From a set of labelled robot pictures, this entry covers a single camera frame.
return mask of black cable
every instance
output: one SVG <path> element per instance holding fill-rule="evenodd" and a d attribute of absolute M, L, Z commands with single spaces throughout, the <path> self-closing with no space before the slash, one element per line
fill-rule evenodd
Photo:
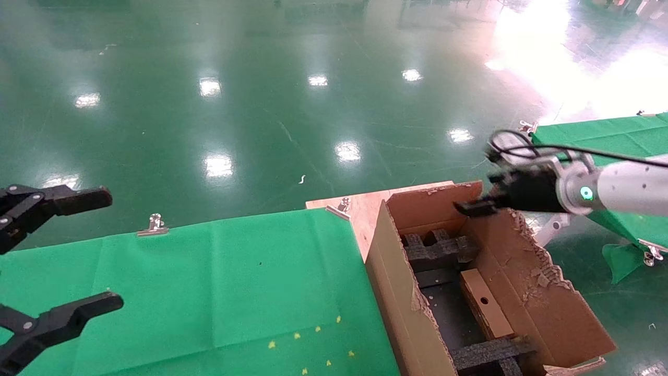
<path fill-rule="evenodd" d="M 519 154 L 510 153 L 510 151 L 520 150 L 520 149 L 534 149 L 534 150 L 535 149 L 558 149 L 561 152 L 566 151 L 566 150 L 570 150 L 570 151 L 576 151 L 576 152 L 579 152 L 579 153 L 598 155 L 599 157 L 607 157 L 607 158 L 612 158 L 612 159 L 618 159 L 620 161 L 636 162 L 636 163 L 641 163 L 643 165 L 664 167 L 664 168 L 668 169 L 668 163 L 648 161 L 646 159 L 628 157 L 626 155 L 620 155 L 620 154 L 614 154 L 614 153 L 608 153 L 608 152 L 604 152 L 604 151 L 584 149 L 584 148 L 578 148 L 578 147 L 568 147 L 568 146 L 564 146 L 564 145 L 530 145 L 530 146 L 523 146 L 523 147 L 511 147 L 511 148 L 507 148 L 507 149 L 500 149 L 500 150 L 498 150 L 498 152 L 499 153 L 506 153 L 506 154 L 509 154 L 509 155 L 514 155 L 516 157 L 529 158 L 526 155 L 519 155 Z"/>
<path fill-rule="evenodd" d="M 501 149 L 501 148 L 494 142 L 494 137 L 495 137 L 497 134 L 501 134 L 501 133 L 510 133 L 510 134 L 514 134 L 515 136 L 521 138 L 521 139 L 524 140 L 524 142 L 526 143 L 526 148 L 527 148 L 527 149 L 531 149 L 531 150 L 534 152 L 534 154 L 536 155 L 536 157 L 540 157 L 540 153 L 538 152 L 538 150 L 536 150 L 536 149 L 533 147 L 534 145 L 531 143 L 531 140 L 529 140 L 529 139 L 528 139 L 526 136 L 524 136 L 522 133 L 517 132 L 517 131 L 515 131 L 515 130 L 510 130 L 510 129 L 497 130 L 496 132 L 492 133 L 492 136 L 490 136 L 490 145 L 492 145 L 492 147 L 495 148 L 497 151 L 500 152 L 500 151 L 503 150 L 503 149 Z M 530 158 L 530 157 L 528 157 L 528 156 L 526 156 L 526 155 L 517 155 L 517 156 L 518 156 L 518 157 L 524 157 L 524 158 Z"/>

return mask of green indicator light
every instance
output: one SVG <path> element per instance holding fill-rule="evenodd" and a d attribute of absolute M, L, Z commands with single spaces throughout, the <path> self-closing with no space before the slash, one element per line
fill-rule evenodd
<path fill-rule="evenodd" d="M 580 194 L 582 195 L 583 199 L 586 199 L 586 200 L 589 200 L 589 201 L 594 199 L 594 192 L 592 192 L 591 188 L 589 188 L 589 187 L 580 188 Z"/>

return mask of green epoxy floor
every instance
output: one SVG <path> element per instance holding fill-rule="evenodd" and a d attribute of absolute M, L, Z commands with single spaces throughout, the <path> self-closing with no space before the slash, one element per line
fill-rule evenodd
<path fill-rule="evenodd" d="M 668 108 L 667 4 L 605 3 L 0 0 L 0 186 L 114 195 L 27 248 L 483 179 L 493 130 Z M 653 375 L 667 267 L 611 286 L 576 223 L 549 249 L 620 346 L 599 374 Z"/>

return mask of paper scrap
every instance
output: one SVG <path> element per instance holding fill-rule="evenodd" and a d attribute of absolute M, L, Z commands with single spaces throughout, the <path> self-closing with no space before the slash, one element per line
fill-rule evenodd
<path fill-rule="evenodd" d="M 547 279 L 547 277 L 543 273 L 540 273 L 540 275 L 538 276 L 538 284 L 541 287 L 547 287 L 547 285 L 550 284 L 550 280 Z"/>

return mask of cardboard box flap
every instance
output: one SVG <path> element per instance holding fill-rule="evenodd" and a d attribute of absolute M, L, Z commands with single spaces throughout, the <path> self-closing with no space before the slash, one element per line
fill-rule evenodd
<path fill-rule="evenodd" d="M 582 295 L 529 231 L 521 213 L 510 210 L 471 218 L 462 229 L 483 247 L 474 263 L 515 333 L 528 335 L 543 364 L 557 367 L 615 350 Z"/>
<path fill-rule="evenodd" d="M 402 374 L 456 376 L 385 201 L 380 207 L 366 268 Z"/>
<path fill-rule="evenodd" d="M 436 193 L 443 199 L 434 199 L 432 195 Z M 459 214 L 452 202 L 471 201 L 478 198 L 481 193 L 482 182 L 474 181 L 431 190 L 395 193 L 387 200 L 387 207 L 392 213 L 396 228 L 403 234 L 403 230 L 410 227 L 421 227 L 454 219 L 463 221 L 466 217 Z"/>

